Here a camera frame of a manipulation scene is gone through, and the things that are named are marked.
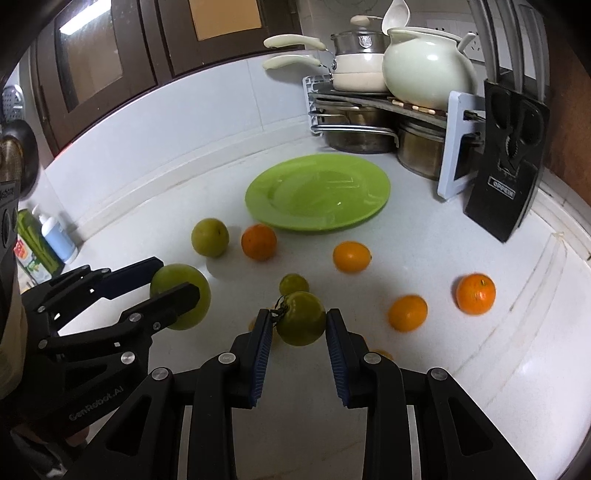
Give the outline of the small yellow fruit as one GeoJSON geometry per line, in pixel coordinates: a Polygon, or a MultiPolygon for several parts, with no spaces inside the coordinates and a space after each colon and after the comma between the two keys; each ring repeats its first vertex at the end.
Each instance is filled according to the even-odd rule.
{"type": "Polygon", "coordinates": [[[377,354],[383,356],[384,358],[388,358],[391,361],[394,361],[393,355],[391,353],[389,353],[388,351],[376,349],[376,350],[374,350],[374,353],[377,353],[377,354]]]}

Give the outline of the large green apple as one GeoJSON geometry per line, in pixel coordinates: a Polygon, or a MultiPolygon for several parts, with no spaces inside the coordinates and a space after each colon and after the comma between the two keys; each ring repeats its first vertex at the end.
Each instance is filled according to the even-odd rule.
{"type": "Polygon", "coordinates": [[[169,264],[160,268],[150,283],[150,297],[166,295],[176,320],[169,329],[183,331],[204,320],[211,306],[211,287],[198,269],[185,264],[169,264]]]}

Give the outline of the orange kumquat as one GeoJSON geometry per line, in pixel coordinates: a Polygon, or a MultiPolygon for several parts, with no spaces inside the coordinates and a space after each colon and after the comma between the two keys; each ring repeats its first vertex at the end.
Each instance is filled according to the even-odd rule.
{"type": "Polygon", "coordinates": [[[365,270],[372,261],[370,249],[355,241],[342,242],[332,251],[335,267],[344,273],[359,273],[365,270]]]}
{"type": "Polygon", "coordinates": [[[428,313],[428,304],[421,296],[407,295],[394,301],[388,312],[388,322],[398,332],[411,332],[423,325],[428,313]]]}

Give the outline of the small green tomato with stem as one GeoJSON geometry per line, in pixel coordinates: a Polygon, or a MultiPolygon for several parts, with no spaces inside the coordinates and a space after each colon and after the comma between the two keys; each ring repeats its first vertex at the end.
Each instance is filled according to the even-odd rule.
{"type": "Polygon", "coordinates": [[[291,346],[308,346],[324,335],[327,315],[317,296],[297,291],[283,296],[276,309],[277,334],[291,346]]]}

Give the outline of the yellow-green round fruit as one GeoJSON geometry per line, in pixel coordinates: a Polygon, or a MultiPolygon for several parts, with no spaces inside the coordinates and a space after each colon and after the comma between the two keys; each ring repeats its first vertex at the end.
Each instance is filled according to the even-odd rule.
{"type": "Polygon", "coordinates": [[[200,220],[191,232],[193,250],[201,256],[217,258],[226,251],[229,244],[228,228],[218,219],[200,220]]]}

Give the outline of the orange tangerine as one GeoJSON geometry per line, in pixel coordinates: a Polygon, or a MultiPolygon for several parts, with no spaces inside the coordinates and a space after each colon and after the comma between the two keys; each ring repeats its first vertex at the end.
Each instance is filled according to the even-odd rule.
{"type": "Polygon", "coordinates": [[[496,286],[487,275],[473,273],[464,276],[456,288],[456,303],[468,315],[483,315],[491,310],[496,300],[496,286]]]}
{"type": "Polygon", "coordinates": [[[276,255],[277,237],[273,229],[263,224],[252,225],[242,233],[242,252],[257,262],[264,262],[276,255]]]}

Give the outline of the white pump bottle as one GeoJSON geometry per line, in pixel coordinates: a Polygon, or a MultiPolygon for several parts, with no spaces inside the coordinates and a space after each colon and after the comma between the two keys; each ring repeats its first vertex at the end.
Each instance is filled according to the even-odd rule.
{"type": "Polygon", "coordinates": [[[52,248],[57,257],[64,263],[70,264],[78,255],[78,248],[63,229],[61,223],[52,216],[44,214],[36,205],[32,214],[41,224],[41,235],[52,248]]]}

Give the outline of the black frying pan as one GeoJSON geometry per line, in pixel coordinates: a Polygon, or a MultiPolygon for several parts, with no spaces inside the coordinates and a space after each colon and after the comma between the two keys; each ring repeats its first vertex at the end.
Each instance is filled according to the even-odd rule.
{"type": "Polygon", "coordinates": [[[35,134],[24,120],[2,125],[1,181],[17,181],[20,198],[26,198],[34,189],[40,170],[39,152],[35,134]]]}

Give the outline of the green plate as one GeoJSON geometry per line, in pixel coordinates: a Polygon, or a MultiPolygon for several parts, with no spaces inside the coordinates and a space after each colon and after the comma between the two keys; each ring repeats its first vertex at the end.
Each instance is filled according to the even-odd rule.
{"type": "Polygon", "coordinates": [[[280,162],[245,191],[252,218],[297,232],[342,230],[378,214],[391,195],[384,170],[358,156],[319,153],[280,162]]]}

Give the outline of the steel pan under rack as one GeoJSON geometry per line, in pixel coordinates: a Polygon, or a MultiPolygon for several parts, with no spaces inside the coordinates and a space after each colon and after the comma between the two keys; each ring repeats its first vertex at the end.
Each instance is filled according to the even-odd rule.
{"type": "Polygon", "coordinates": [[[396,152],[400,145],[391,113],[372,106],[318,100],[311,111],[311,131],[330,147],[346,153],[396,152]]]}

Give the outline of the white metal pot rack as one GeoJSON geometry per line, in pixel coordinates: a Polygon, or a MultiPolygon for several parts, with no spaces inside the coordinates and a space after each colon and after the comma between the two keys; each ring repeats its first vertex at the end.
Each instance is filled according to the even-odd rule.
{"type": "Polygon", "coordinates": [[[375,107],[390,113],[443,129],[444,150],[442,167],[437,187],[438,195],[449,200],[464,191],[477,176],[478,168],[471,167],[466,174],[460,175],[460,153],[468,140],[483,143],[485,138],[485,99],[478,95],[452,91],[449,96],[449,111],[443,114],[429,113],[425,107],[403,104],[398,100],[387,99],[374,94],[341,92],[332,90],[332,83],[327,75],[308,76],[303,79],[304,91],[310,104],[314,100],[345,101],[354,105],[375,107]]]}

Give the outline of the wooden cutting board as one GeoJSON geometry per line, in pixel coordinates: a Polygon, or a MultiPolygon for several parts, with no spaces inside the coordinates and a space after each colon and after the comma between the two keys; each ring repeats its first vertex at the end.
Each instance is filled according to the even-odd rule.
{"type": "Polygon", "coordinates": [[[590,76],[564,29],[546,23],[550,58],[550,124],[545,164],[590,201],[590,76]]]}

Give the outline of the cream saucepan stack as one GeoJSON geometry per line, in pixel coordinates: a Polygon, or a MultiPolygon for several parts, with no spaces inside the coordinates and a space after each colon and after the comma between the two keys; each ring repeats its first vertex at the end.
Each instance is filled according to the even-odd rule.
{"type": "Polygon", "coordinates": [[[263,40],[267,49],[291,46],[310,47],[311,50],[332,54],[332,64],[327,66],[314,55],[281,54],[263,62],[264,70],[274,70],[294,64],[324,67],[329,71],[332,87],[337,91],[385,94],[388,88],[383,75],[383,54],[360,53],[337,55],[330,51],[317,37],[301,34],[280,34],[263,40]]]}

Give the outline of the white ceramic pot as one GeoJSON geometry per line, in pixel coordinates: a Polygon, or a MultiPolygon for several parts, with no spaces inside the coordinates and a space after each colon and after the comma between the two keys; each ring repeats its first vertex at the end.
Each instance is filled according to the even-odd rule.
{"type": "Polygon", "coordinates": [[[413,105],[446,111],[453,91],[476,94],[478,79],[466,47],[477,37],[424,27],[391,28],[383,77],[394,97],[413,105]]]}

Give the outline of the white soup ladle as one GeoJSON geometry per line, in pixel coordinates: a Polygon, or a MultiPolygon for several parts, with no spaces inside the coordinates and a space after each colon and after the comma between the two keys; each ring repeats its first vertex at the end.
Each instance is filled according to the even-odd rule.
{"type": "Polygon", "coordinates": [[[393,0],[382,20],[385,35],[393,28],[405,28],[410,21],[411,11],[405,0],[393,0]]]}

